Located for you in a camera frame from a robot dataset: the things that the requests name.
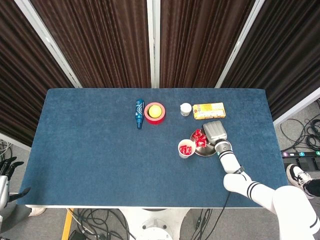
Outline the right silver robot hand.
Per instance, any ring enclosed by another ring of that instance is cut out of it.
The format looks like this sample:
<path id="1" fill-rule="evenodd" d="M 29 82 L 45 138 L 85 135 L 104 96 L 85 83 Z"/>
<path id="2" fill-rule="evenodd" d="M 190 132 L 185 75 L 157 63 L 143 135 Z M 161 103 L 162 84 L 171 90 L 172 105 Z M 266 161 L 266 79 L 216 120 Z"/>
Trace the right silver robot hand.
<path id="1" fill-rule="evenodd" d="M 202 125 L 202 128 L 206 138 L 212 145 L 215 145 L 219 141 L 227 140 L 227 132 L 220 120 L 205 123 Z"/>

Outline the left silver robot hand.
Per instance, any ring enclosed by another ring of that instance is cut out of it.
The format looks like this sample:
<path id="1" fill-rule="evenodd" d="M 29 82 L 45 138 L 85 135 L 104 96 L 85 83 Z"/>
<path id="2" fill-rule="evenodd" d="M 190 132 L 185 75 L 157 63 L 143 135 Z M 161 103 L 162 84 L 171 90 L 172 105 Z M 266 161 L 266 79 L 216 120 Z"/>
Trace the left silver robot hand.
<path id="1" fill-rule="evenodd" d="M 22 192 L 11 194 L 9 192 L 10 180 L 15 169 L 24 164 L 23 161 L 16 161 L 16 156 L 4 159 L 0 162 L 0 209 L 4 209 L 8 203 L 16 201 L 31 190 L 30 187 L 25 188 Z"/>

